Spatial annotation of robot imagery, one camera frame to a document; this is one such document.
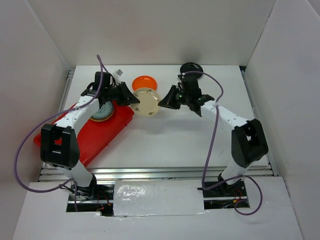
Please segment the beige plate with motifs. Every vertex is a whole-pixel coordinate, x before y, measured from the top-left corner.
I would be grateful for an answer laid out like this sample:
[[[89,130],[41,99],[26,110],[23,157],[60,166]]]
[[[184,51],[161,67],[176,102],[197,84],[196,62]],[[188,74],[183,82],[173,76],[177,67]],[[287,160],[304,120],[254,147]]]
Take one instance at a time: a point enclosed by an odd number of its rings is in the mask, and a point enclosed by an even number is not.
[[[159,94],[147,87],[139,88],[133,92],[133,95],[139,100],[139,103],[130,105],[133,112],[142,117],[152,117],[160,110],[158,103],[161,100]]]

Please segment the orange plate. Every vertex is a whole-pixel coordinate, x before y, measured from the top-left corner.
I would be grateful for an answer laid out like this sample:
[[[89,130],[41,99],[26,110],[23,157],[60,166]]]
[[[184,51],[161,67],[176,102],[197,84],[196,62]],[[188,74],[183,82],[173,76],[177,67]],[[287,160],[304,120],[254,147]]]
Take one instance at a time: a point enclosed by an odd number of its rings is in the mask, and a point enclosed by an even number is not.
[[[132,89],[134,91],[141,89],[141,88],[149,88],[152,90],[157,90],[158,84],[156,80],[148,75],[141,75],[136,77],[132,82]]]

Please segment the blue white patterned plate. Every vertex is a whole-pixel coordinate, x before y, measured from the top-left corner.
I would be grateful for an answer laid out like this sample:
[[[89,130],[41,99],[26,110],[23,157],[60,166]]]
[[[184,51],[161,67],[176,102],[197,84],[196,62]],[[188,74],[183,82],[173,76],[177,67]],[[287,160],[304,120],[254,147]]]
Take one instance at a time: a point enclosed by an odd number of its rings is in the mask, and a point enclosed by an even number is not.
[[[102,121],[109,118],[114,112],[114,105],[111,101],[107,101],[95,114],[90,118],[94,121]]]

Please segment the yellow brown patterned plate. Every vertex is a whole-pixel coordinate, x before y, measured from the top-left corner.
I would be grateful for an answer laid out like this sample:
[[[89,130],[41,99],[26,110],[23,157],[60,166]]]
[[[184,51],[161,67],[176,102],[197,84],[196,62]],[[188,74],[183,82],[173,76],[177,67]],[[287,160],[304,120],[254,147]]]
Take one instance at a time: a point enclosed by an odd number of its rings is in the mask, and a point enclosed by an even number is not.
[[[110,119],[114,114],[114,111],[105,112],[105,111],[97,111],[90,117],[90,120],[94,122],[104,122]]]

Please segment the black plate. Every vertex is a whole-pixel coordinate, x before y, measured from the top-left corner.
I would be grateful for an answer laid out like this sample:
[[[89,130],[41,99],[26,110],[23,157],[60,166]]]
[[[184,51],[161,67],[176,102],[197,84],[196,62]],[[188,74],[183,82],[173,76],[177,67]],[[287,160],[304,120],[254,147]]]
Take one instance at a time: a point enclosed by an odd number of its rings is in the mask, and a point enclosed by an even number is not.
[[[186,72],[190,72],[190,71],[196,71],[197,73],[192,73],[191,75],[196,77],[197,79],[201,78],[203,76],[202,72],[203,72],[203,68],[194,62],[186,62],[184,64],[181,65],[180,67],[180,73],[186,73]]]

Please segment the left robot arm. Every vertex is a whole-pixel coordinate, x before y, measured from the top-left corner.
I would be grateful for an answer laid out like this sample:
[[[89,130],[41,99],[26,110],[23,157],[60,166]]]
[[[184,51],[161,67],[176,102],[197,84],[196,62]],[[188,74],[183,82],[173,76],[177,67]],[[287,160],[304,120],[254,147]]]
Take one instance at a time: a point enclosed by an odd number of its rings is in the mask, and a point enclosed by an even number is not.
[[[40,133],[40,158],[75,183],[80,200],[92,200],[102,189],[86,166],[127,126],[138,99],[120,81],[123,72],[97,71],[78,101]]]

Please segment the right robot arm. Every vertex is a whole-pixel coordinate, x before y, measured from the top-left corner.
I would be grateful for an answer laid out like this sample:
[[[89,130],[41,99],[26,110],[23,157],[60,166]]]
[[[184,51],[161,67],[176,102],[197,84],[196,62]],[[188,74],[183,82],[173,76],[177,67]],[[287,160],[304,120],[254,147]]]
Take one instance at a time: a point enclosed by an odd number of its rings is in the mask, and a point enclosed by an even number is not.
[[[168,94],[158,103],[162,108],[178,110],[182,105],[198,116],[214,122],[213,133],[205,161],[203,176],[207,173],[213,145],[218,129],[223,129],[231,139],[231,161],[219,174],[218,182],[212,186],[202,184],[202,190],[218,189],[223,196],[229,196],[244,177],[249,167],[263,158],[269,147],[261,122],[236,115],[219,104],[220,98],[203,94],[199,87],[199,71],[187,71],[178,75],[179,82],[172,85]]]

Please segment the white foil cover sheet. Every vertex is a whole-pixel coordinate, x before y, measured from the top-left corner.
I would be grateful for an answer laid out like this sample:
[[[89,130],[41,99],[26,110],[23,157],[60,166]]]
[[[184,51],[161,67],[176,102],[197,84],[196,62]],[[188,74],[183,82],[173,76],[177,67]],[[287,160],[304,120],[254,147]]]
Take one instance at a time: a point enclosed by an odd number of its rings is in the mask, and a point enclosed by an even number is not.
[[[117,181],[116,217],[189,216],[205,212],[200,180]]]

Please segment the aluminium rail front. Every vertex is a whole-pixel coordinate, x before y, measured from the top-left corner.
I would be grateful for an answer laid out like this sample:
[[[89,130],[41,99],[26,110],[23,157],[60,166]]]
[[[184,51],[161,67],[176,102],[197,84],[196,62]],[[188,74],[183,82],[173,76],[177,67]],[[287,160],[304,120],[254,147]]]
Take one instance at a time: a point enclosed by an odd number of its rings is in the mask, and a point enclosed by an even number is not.
[[[224,170],[223,167],[209,167],[206,172],[207,178],[215,178]],[[174,180],[174,179],[198,179],[203,175],[202,167],[156,167],[156,168],[91,168],[98,181],[118,180]],[[247,171],[250,176],[273,176],[270,165],[253,166]],[[66,180],[67,177],[58,169],[42,167],[39,182],[57,182]]]

